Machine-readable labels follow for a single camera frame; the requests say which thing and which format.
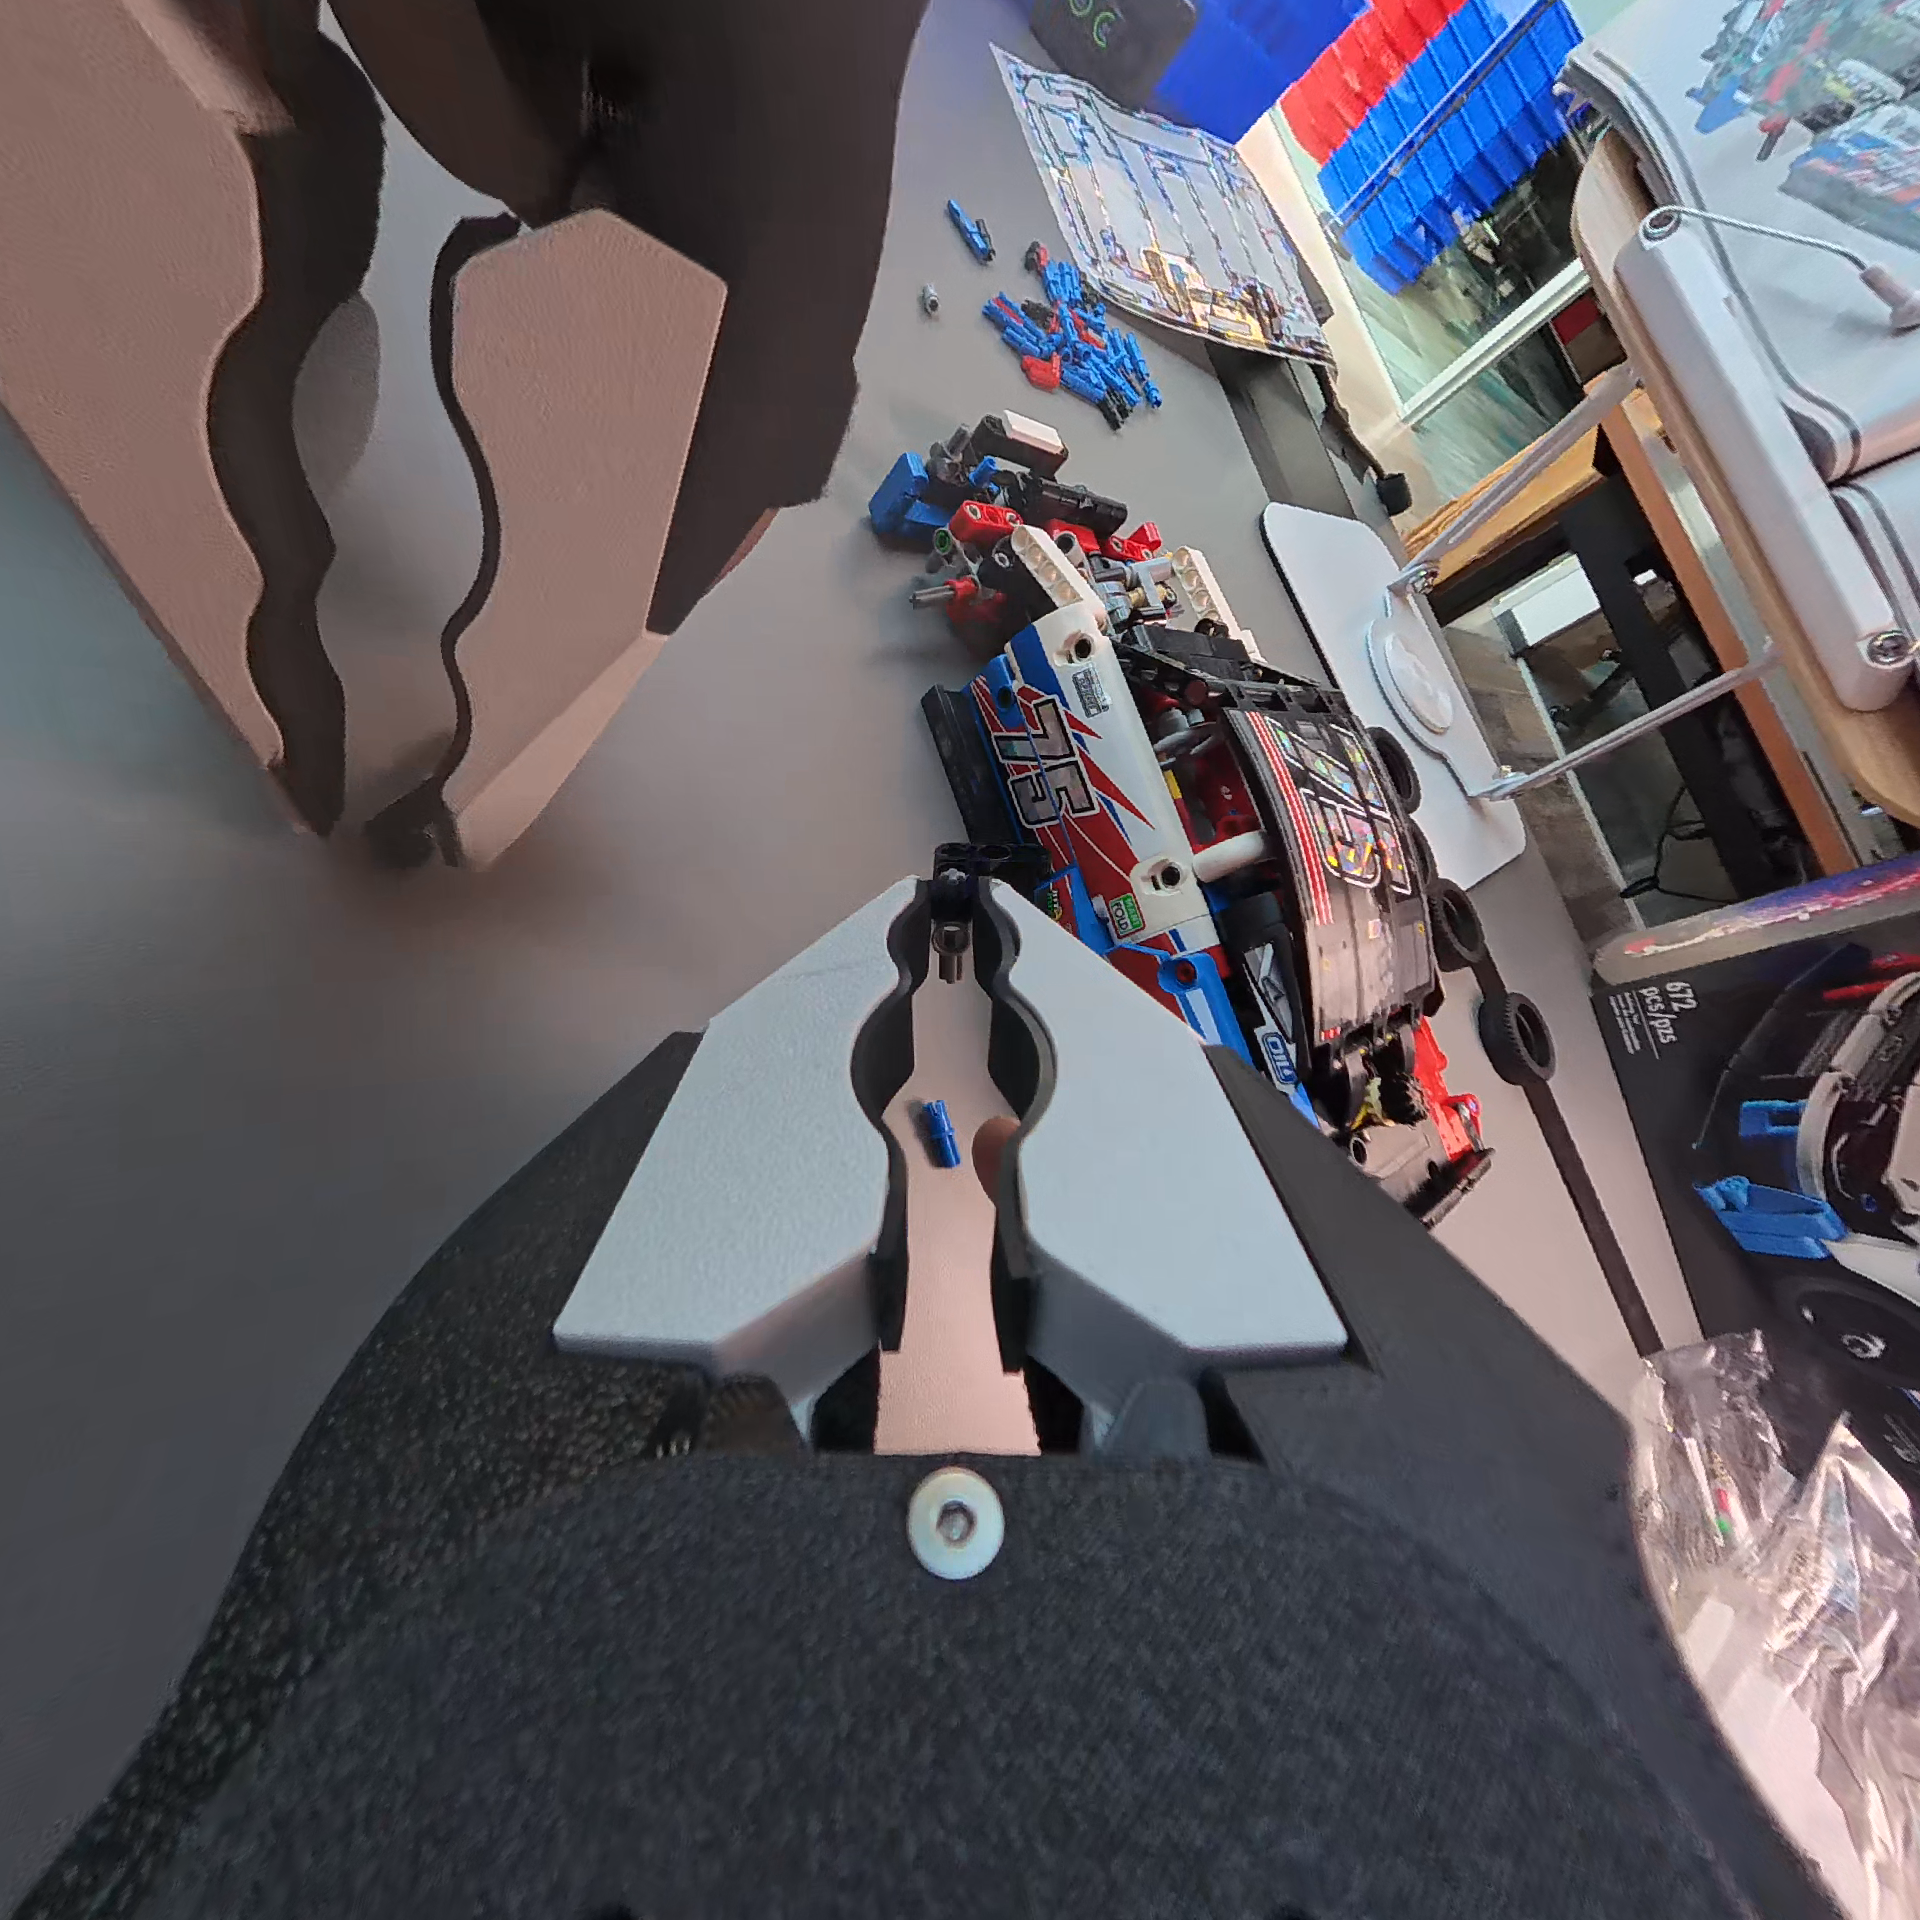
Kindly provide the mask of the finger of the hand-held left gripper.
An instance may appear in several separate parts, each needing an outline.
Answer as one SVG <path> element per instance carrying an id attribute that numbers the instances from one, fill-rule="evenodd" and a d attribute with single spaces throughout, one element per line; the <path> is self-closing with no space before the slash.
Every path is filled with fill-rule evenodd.
<path id="1" fill-rule="evenodd" d="M 724 302 L 607 209 L 465 220 L 439 255 L 435 377 L 483 514 L 441 639 L 458 715 L 432 835 L 456 870 L 529 833 L 665 646 L 657 585 Z"/>
<path id="2" fill-rule="evenodd" d="M 346 689 L 298 383 L 368 275 L 382 163 L 320 4 L 3 8 L 6 412 L 316 835 Z"/>

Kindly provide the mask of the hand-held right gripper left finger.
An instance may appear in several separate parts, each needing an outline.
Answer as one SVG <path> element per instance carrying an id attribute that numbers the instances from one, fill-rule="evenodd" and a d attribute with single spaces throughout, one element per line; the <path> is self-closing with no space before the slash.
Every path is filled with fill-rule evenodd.
<path id="1" fill-rule="evenodd" d="M 762 1378 L 811 1446 L 874 1446 L 900 1347 L 929 883 L 906 879 L 697 1038 L 568 1296 L 560 1354 Z"/>

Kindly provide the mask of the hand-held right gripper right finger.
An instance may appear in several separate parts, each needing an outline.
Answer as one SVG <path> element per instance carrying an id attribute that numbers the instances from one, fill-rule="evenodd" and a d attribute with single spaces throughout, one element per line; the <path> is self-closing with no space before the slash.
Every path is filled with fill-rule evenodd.
<path id="1" fill-rule="evenodd" d="M 1215 1052 L 1003 881 L 979 886 L 1001 1367 L 1043 1446 L 1099 1446 L 1145 1386 L 1343 1360 L 1351 1332 Z"/>

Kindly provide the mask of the black thin frame piece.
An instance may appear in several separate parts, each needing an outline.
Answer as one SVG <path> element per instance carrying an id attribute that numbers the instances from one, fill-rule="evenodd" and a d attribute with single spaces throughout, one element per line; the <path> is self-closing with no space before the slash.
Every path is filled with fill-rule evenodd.
<path id="1" fill-rule="evenodd" d="M 934 854 L 929 879 L 929 922 L 936 929 L 972 927 L 991 881 L 1014 888 L 1020 898 L 1057 874 L 1046 846 L 1028 844 L 942 844 Z"/>

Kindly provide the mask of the toy race car model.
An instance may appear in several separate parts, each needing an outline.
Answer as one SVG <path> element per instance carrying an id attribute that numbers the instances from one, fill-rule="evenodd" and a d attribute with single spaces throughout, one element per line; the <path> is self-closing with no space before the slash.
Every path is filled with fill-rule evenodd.
<path id="1" fill-rule="evenodd" d="M 1424 831 L 1345 698 L 1267 663 L 1204 556 L 1065 483 L 1065 452 L 984 417 L 872 496 L 926 554 L 915 603 L 998 641 L 921 702 L 967 840 L 1046 846 L 1040 912 L 1434 1226 L 1492 1152 L 1431 1028 Z"/>

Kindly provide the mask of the grey desk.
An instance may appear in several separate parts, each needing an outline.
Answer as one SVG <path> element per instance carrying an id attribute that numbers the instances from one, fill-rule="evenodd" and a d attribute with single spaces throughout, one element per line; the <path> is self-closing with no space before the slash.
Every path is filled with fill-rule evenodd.
<path id="1" fill-rule="evenodd" d="M 490 207 L 388 127 L 367 306 L 305 374 L 320 622 L 351 814 L 299 833 L 6 432 L 6 1914 L 81 1836 L 194 1657 L 291 1454 L 471 1211 L 665 1036 L 697 1028 L 955 831 L 921 722 L 959 633 L 866 500 L 1015 402 L 964 294 L 1052 236 L 992 49 L 931 4 L 857 402 L 776 520 L 487 872 L 382 870 L 361 820 L 452 727 L 441 624 L 483 521 L 427 358 L 435 255 Z M 919 288 L 945 313 L 926 320 Z"/>

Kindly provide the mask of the black small device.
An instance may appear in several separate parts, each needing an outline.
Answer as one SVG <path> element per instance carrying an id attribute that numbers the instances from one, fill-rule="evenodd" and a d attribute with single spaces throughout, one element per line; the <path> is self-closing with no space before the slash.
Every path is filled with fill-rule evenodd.
<path id="1" fill-rule="evenodd" d="M 1070 79 L 1147 107 L 1199 24 L 1196 2 L 1031 2 L 1028 31 Z"/>

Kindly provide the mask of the pile of blue pins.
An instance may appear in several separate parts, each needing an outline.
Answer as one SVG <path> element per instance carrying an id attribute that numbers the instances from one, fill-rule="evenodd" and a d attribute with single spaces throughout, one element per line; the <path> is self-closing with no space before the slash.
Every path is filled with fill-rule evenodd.
<path id="1" fill-rule="evenodd" d="M 1043 242 L 1023 255 L 1033 295 L 994 294 L 979 308 L 1003 350 L 1040 393 L 1067 393 L 1123 431 L 1140 410 L 1164 406 L 1139 339 L 1111 319 L 1103 295 L 1067 257 Z"/>

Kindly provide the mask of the holographic sticker sheet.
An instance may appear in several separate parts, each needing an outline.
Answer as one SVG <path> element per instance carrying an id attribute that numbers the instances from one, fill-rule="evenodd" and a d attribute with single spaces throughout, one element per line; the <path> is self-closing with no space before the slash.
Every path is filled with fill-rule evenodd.
<path id="1" fill-rule="evenodd" d="M 1334 369 L 1312 282 L 1235 147 L 992 49 L 1065 249 L 1104 299 L 1215 346 Z"/>

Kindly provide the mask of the black product box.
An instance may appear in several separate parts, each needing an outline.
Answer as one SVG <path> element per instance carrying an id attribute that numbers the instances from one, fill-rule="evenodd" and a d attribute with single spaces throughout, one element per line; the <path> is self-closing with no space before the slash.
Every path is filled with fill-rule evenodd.
<path id="1" fill-rule="evenodd" d="M 1616 937 L 1592 1007 L 1704 1335 L 1915 1500 L 1919 856 Z"/>

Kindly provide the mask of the white monitor stand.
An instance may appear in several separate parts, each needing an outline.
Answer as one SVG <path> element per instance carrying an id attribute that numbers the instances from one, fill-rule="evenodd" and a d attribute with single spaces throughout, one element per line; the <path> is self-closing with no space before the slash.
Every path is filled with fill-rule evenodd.
<path id="1" fill-rule="evenodd" d="M 1619 412 L 1642 386 L 1620 363 L 1518 459 L 1492 475 L 1448 529 L 1412 559 L 1398 561 L 1377 529 L 1361 520 L 1271 504 L 1259 535 L 1307 633 L 1359 721 L 1438 768 L 1424 790 L 1424 824 L 1444 879 L 1472 889 L 1500 874 L 1528 844 L 1518 796 L 1569 778 L 1642 736 L 1678 724 L 1720 698 L 1761 681 L 1783 663 L 1772 642 L 1715 681 L 1655 707 L 1586 750 L 1553 759 L 1537 774 L 1507 774 L 1487 745 L 1466 689 L 1438 641 L 1431 594 L 1440 569 L 1548 471 Z"/>

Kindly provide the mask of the stack of red and blue bins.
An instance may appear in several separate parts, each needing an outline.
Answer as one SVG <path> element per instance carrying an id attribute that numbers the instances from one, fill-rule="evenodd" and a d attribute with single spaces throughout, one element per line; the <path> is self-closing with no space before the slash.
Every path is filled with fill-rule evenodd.
<path id="1" fill-rule="evenodd" d="M 1377 2 L 1280 96 L 1353 267 L 1407 294 L 1567 134 L 1561 2 Z"/>

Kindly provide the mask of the clear plastic bag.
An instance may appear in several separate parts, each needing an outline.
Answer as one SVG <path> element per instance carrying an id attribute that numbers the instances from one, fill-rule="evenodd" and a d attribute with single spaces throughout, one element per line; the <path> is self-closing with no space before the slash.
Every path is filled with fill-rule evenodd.
<path id="1" fill-rule="evenodd" d="M 1842 1915 L 1919 1915 L 1919 1407 L 1758 1331 L 1644 1360 L 1640 1560 L 1716 1734 Z"/>

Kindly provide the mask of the instruction booklet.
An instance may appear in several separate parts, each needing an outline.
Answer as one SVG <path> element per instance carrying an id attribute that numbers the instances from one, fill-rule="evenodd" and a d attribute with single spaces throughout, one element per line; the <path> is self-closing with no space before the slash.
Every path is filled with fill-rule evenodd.
<path id="1" fill-rule="evenodd" d="M 1833 483 L 1915 452 L 1919 4 L 1646 2 L 1564 81 L 1696 228 L 1815 466 Z"/>

